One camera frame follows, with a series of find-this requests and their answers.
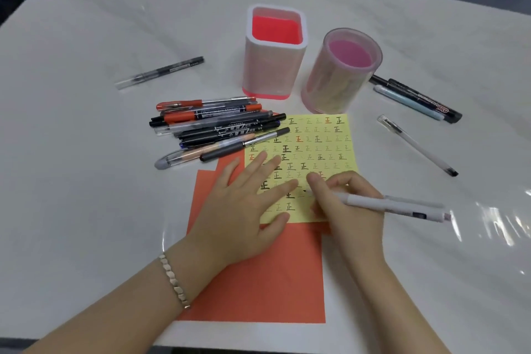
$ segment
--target yellow paper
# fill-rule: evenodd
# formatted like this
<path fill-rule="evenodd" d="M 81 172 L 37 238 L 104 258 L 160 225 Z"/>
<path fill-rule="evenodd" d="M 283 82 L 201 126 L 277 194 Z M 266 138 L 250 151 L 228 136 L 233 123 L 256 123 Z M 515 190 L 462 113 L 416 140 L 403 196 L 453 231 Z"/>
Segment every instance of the yellow paper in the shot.
<path fill-rule="evenodd" d="M 317 172 L 327 179 L 338 172 L 357 171 L 347 115 L 291 115 L 280 125 L 286 126 L 287 135 L 245 149 L 246 166 L 263 150 L 269 157 L 282 157 L 259 193 L 293 178 L 299 181 L 297 189 L 269 207 L 260 222 L 270 223 L 282 212 L 288 212 L 293 223 L 322 221 L 309 209 L 313 197 L 304 191 L 309 189 L 306 174 Z"/>

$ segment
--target orange pen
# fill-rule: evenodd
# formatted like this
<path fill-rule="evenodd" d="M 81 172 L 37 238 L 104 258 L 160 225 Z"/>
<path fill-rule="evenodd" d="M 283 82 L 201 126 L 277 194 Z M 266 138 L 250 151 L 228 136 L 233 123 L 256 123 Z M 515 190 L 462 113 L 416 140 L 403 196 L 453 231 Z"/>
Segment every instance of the orange pen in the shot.
<path fill-rule="evenodd" d="M 209 104 L 218 104 L 223 102 L 241 101 L 242 104 L 248 101 L 256 101 L 255 97 L 248 97 L 246 95 L 242 97 L 221 98 L 219 100 L 191 100 L 191 101 L 166 101 L 159 102 L 157 104 L 157 111 L 163 111 L 170 108 L 183 108 L 185 106 L 205 106 Z"/>
<path fill-rule="evenodd" d="M 262 109 L 262 104 L 250 104 L 250 105 L 241 105 L 241 106 L 228 106 L 226 108 L 221 108 L 217 110 L 195 110 L 195 111 L 186 111 L 186 112 L 174 112 L 164 115 L 164 122 L 168 124 L 178 123 L 178 122 L 187 122 L 191 120 L 200 120 L 205 118 L 211 118 L 213 116 L 222 116 L 229 113 L 237 112 L 250 112 L 250 111 L 260 111 Z"/>

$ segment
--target clear plastic pen holder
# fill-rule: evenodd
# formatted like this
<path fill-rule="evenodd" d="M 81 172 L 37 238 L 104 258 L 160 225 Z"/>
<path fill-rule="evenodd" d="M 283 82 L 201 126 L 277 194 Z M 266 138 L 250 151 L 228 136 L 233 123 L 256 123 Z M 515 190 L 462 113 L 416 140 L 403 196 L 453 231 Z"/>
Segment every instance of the clear plastic pen holder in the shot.
<path fill-rule="evenodd" d="M 249 7 L 243 92 L 258 98 L 288 98 L 307 45 L 302 12 L 266 4 Z"/>
<path fill-rule="evenodd" d="M 343 113 L 382 63 L 382 51 L 368 35 L 336 28 L 325 35 L 301 98 L 313 113 Z"/>

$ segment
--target bracelet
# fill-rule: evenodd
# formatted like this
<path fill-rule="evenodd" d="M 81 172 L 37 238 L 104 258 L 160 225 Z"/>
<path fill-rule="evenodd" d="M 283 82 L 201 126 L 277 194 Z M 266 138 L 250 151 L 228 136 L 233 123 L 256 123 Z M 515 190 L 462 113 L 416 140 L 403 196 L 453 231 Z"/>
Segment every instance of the bracelet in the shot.
<path fill-rule="evenodd" d="M 168 259 L 166 259 L 166 255 L 164 254 L 164 252 L 162 255 L 159 256 L 159 259 L 162 262 L 164 271 L 166 271 L 166 275 L 169 277 L 169 282 L 173 286 L 173 289 L 175 290 L 179 301 L 181 301 L 181 304 L 183 304 L 184 309 L 190 308 L 190 303 L 186 298 L 184 290 L 179 286 L 179 282 L 175 278 L 175 273 L 171 271 L 171 266 L 169 265 Z"/>

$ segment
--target hand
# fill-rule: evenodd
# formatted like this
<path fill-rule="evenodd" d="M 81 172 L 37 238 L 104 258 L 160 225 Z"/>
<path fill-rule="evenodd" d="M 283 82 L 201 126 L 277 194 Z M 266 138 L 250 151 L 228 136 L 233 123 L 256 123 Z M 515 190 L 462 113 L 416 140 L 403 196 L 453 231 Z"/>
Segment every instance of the hand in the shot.
<path fill-rule="evenodd" d="M 335 174 L 326 182 L 315 172 L 306 179 L 316 199 L 314 211 L 328 219 L 345 260 L 354 267 L 384 262 L 383 213 L 347 206 L 332 190 L 378 199 L 383 199 L 382 194 L 354 171 Z"/>
<path fill-rule="evenodd" d="M 298 185 L 294 179 L 257 195 L 260 185 L 280 164 L 277 155 L 262 165 L 266 157 L 267 153 L 262 151 L 230 185 L 230 175 L 240 161 L 235 159 L 226 166 L 190 231 L 189 237 L 220 259 L 222 267 L 265 251 L 289 220 L 288 213 L 280 213 L 260 229 L 262 214 Z"/>

